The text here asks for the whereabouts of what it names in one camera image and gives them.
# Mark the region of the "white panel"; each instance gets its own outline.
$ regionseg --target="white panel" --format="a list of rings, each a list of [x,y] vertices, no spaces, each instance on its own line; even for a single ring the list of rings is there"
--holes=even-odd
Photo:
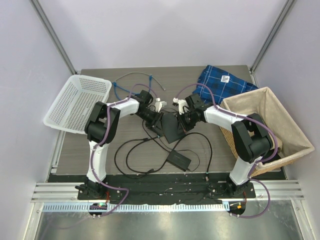
[[[15,240],[58,136],[43,117],[70,72],[29,1],[0,1],[0,32],[0,233]]]
[[[77,70],[252,65],[286,0],[41,0]]]
[[[320,1],[298,0],[257,69],[260,87],[269,86],[315,152],[287,168],[298,179],[320,238]]]

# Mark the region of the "gray tabletop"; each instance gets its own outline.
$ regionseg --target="gray tabletop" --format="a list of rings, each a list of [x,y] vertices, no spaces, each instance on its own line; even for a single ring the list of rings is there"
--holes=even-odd
[[[229,73],[241,78],[245,81],[252,82],[249,74],[248,67],[246,65],[235,66],[218,66],[219,68],[228,71]],[[106,80],[114,81],[118,77],[127,74],[129,72],[144,72],[152,74],[157,78],[161,84],[166,88],[163,91],[156,81],[152,81],[152,88],[156,91],[157,95],[162,101],[167,101],[168,107],[173,107],[172,100],[175,95],[184,86],[197,82],[204,66],[182,66],[182,67],[142,67],[142,68],[115,68],[115,69],[83,69],[82,75],[88,75]],[[117,82],[119,85],[126,89],[130,89],[132,85],[136,83],[149,84],[149,78],[142,74],[131,74]],[[139,92],[143,87],[137,86],[134,90]],[[186,89],[180,96],[180,99],[184,99],[192,93],[194,87]],[[118,90],[118,95],[121,98],[127,96],[127,93]],[[113,89],[110,91],[108,102],[115,102],[117,98]],[[218,126],[208,123],[199,122],[191,132],[199,132],[206,135],[213,148],[213,158],[211,162],[211,172],[230,172],[235,164],[235,157],[231,153],[231,150],[223,137]],[[136,115],[127,116],[120,119],[118,123],[117,132],[114,140],[109,146],[106,161],[106,172],[108,174],[118,174],[114,164],[114,155],[117,148],[124,142],[131,139],[146,138],[147,134],[143,131],[142,120]],[[132,173],[127,169],[125,165],[125,157],[128,151],[133,147],[135,143],[129,143],[125,145],[117,155],[117,162],[119,167],[125,173]],[[209,157],[210,149],[207,141],[200,135],[190,135],[186,137],[178,145],[177,150],[190,149],[196,152],[200,158],[200,165],[195,172],[205,172]],[[57,175],[85,175],[89,167],[89,143],[86,135],[66,133],[59,164],[57,167]],[[192,170],[198,165],[197,156],[185,151],[183,155],[191,159],[189,168]],[[142,144],[137,147],[129,156],[129,164],[133,169],[139,171],[148,171],[149,169],[157,169],[162,165],[167,158],[168,153],[161,149],[153,141]],[[181,173],[182,171],[175,166],[167,163],[160,173]]]

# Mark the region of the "white plastic basket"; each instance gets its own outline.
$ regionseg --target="white plastic basket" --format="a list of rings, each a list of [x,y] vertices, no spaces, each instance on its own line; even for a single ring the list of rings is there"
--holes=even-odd
[[[85,134],[85,125],[96,102],[106,102],[112,83],[108,80],[73,75],[55,98],[43,123],[54,129]]]

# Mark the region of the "blue plaid cloth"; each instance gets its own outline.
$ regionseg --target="blue plaid cloth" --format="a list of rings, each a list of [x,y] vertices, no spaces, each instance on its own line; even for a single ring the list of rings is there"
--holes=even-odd
[[[202,71],[198,83],[210,88],[216,104],[220,104],[224,98],[258,89],[256,85],[211,65]],[[199,94],[205,103],[212,102],[211,95],[204,86],[197,85],[193,93]]]

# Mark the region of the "white label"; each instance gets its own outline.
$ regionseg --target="white label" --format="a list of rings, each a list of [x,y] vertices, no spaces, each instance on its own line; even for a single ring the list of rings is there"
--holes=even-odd
[[[221,82],[222,83],[228,83],[229,80],[230,80],[230,76],[222,75],[222,77],[221,77]]]

